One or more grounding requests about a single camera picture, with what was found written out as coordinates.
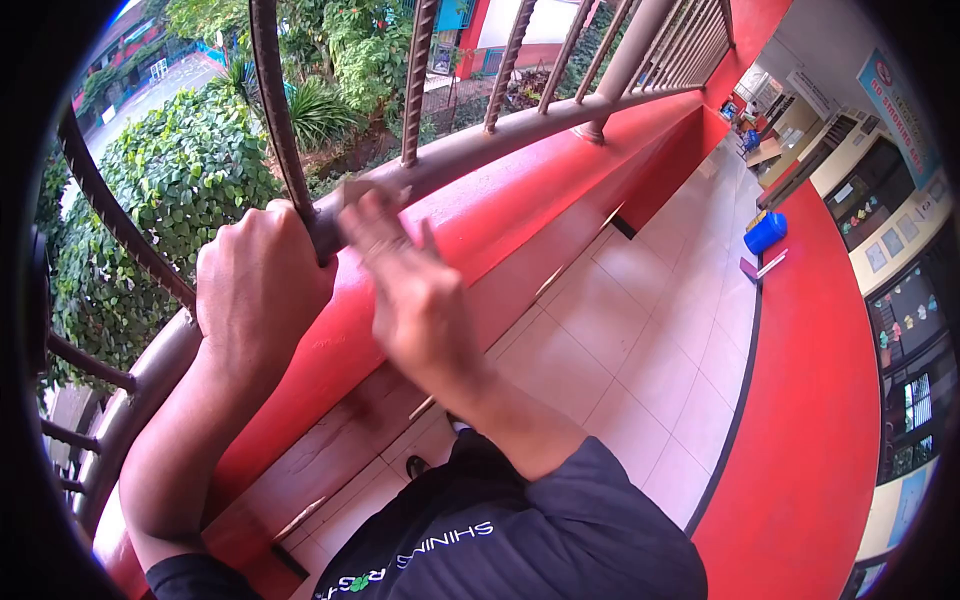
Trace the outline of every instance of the shoe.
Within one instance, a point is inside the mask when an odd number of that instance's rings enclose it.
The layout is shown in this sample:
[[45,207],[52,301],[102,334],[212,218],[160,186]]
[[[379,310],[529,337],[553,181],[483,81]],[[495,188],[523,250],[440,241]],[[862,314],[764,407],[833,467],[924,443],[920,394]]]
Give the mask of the shoe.
[[472,429],[472,428],[473,428],[473,427],[470,426],[470,424],[469,424],[468,422],[466,422],[465,420],[457,417],[456,415],[454,415],[453,413],[451,413],[451,412],[449,412],[449,411],[446,412],[446,422],[450,423],[450,426],[453,427],[453,433],[458,434],[458,435],[459,435],[460,432],[463,431],[464,429]]
[[407,477],[410,477],[410,481],[423,475],[429,468],[426,461],[419,456],[414,455],[407,459]]

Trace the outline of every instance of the blue container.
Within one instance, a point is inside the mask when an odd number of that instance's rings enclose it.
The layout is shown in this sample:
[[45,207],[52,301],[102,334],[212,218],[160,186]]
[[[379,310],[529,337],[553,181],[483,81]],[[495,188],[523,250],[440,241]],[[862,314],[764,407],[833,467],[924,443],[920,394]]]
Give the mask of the blue container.
[[747,231],[743,241],[747,249],[760,254],[786,235],[786,217],[778,212],[768,212],[753,229]]

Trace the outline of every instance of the palm plant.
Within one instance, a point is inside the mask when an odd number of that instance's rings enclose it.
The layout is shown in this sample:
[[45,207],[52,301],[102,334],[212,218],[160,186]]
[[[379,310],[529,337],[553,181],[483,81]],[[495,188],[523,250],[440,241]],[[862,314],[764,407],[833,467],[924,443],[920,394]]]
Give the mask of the palm plant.
[[301,152],[319,150],[357,123],[339,90],[316,77],[307,78],[297,87],[288,86],[286,93],[290,122]]

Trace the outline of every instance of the metal railing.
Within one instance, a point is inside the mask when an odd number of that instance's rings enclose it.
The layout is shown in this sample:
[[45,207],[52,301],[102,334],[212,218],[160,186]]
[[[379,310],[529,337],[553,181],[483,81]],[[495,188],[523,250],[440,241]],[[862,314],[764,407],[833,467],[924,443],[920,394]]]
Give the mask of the metal railing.
[[[366,178],[392,189],[409,187],[409,193],[404,195],[408,205],[485,164],[564,130],[578,128],[585,139],[602,143],[603,128],[611,114],[702,88],[732,48],[729,0],[623,0],[576,96],[556,100],[557,85],[595,1],[582,0],[540,105],[498,118],[520,43],[536,7],[536,0],[523,0],[484,122],[420,148],[423,84],[440,0],[417,0],[408,59],[401,156],[374,169]],[[633,16],[597,91],[588,93],[631,10]],[[259,89],[273,148],[291,199],[307,225],[318,258],[323,261],[344,246],[336,227],[336,216],[343,205],[342,191],[318,200],[309,198],[283,93],[276,0],[250,0],[250,20]],[[118,388],[92,437],[49,421],[43,423],[45,435],[88,453],[77,479],[61,483],[65,490],[76,494],[74,512],[93,537],[133,440],[186,373],[202,336],[193,317],[196,293],[150,245],[116,201],[90,157],[72,110],[60,121],[58,135],[71,172],[110,233],[137,264],[182,305],[181,311],[160,330],[130,372],[109,367],[54,334],[49,337],[48,348],[55,354]]]

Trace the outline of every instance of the left hand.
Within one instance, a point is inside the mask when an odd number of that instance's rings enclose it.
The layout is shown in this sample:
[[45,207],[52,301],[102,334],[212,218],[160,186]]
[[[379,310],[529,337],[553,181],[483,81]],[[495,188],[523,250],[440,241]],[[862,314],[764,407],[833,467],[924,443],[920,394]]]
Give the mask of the left hand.
[[229,375],[276,384],[333,295],[337,258],[321,268],[293,204],[273,200],[217,231],[197,258],[197,320]]

